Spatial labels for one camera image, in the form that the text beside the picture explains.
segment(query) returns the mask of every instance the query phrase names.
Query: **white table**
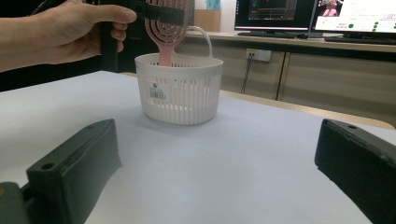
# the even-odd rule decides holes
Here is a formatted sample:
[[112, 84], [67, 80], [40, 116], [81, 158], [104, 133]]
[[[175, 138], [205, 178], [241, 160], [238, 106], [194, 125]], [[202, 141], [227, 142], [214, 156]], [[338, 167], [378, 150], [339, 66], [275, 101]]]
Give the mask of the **white table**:
[[314, 164], [323, 117], [221, 95], [209, 122], [168, 125], [143, 114], [135, 77], [106, 72], [1, 92], [0, 106], [0, 182], [20, 186], [74, 133], [116, 121], [123, 167], [87, 223], [370, 223]]

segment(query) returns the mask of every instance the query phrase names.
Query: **basket label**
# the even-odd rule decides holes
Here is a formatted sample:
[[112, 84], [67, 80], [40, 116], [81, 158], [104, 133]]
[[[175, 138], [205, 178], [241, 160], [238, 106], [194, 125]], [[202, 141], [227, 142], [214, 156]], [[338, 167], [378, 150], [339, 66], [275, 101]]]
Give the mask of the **basket label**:
[[151, 98], [156, 100], [161, 100], [168, 102], [169, 101], [169, 87], [168, 85], [155, 83], [155, 82], [148, 82], [148, 95]]

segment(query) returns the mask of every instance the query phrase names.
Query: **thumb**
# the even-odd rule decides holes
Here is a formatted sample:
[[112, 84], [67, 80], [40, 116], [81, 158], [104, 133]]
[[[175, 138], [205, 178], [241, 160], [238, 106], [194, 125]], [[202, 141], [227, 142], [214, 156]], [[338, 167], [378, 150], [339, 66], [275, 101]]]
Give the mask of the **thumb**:
[[127, 7], [115, 5], [88, 5], [86, 19], [91, 23], [100, 21], [114, 21], [120, 23], [130, 23], [136, 20], [136, 13]]

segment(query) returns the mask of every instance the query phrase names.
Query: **pink hairbrush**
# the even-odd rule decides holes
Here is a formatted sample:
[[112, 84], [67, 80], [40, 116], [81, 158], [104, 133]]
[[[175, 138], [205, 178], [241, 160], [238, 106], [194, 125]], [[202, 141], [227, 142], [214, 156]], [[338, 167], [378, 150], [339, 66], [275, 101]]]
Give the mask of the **pink hairbrush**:
[[172, 52], [186, 34], [191, 10], [191, 0], [147, 0], [147, 3], [159, 7], [172, 7], [184, 11], [183, 24], [171, 24], [162, 21], [146, 20], [146, 30], [160, 51], [160, 66], [172, 65]]

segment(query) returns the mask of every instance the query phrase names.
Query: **computer monitor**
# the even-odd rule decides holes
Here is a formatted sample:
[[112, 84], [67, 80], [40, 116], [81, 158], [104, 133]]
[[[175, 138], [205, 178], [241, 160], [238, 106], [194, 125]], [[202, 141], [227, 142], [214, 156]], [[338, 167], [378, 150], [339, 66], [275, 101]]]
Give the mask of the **computer monitor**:
[[236, 0], [235, 31], [309, 32], [315, 0]]
[[312, 32], [396, 37], [395, 0], [317, 0]]

